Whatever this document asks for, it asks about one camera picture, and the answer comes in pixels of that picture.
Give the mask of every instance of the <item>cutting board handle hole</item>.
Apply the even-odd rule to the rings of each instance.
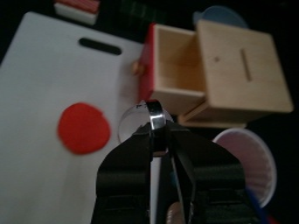
[[[91,38],[82,38],[79,40],[79,44],[82,46],[86,46],[86,47],[91,48],[91,49],[99,50],[105,53],[113,53],[115,55],[122,54],[122,49],[118,46],[110,45],[110,44],[103,43],[101,41],[97,41]]]

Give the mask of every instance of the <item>wooden box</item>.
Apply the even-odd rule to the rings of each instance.
[[[270,34],[208,20],[197,31],[153,24],[139,59],[139,100],[185,126],[229,128],[294,109]]]

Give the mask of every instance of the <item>red circle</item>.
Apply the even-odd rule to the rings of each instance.
[[[102,111],[85,102],[66,108],[58,132],[63,144],[77,154],[101,150],[111,135],[109,120]]]

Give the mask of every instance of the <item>dark table surface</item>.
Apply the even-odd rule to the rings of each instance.
[[[297,21],[299,21],[299,13],[296,10],[296,3],[290,0],[143,0],[143,2],[151,3],[153,6],[167,12],[167,25],[189,30],[193,30],[193,13],[195,11],[204,11],[214,4],[226,5],[242,15],[253,30],[273,34],[294,100],[294,112],[284,115],[269,115],[250,122],[248,129],[262,137],[276,157],[278,183],[276,195],[266,206],[266,211],[281,223],[297,223],[299,207],[299,35],[297,34]],[[98,22],[89,26],[58,16],[53,0],[3,0],[0,2],[0,63],[27,11],[37,11],[143,43],[145,31],[122,29],[115,26],[114,18],[118,14],[119,4],[121,0],[102,0]],[[213,139],[224,129],[191,129],[191,131]]]

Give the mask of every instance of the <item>white cup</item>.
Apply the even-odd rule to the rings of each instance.
[[[277,163],[268,144],[249,129],[222,131],[213,140],[238,158],[246,174],[248,188],[265,207],[277,189]]]
[[[194,25],[197,25],[201,19],[224,23],[226,25],[234,25],[241,28],[249,28],[249,24],[244,17],[232,8],[222,5],[213,5],[204,12],[195,11],[193,13]]]

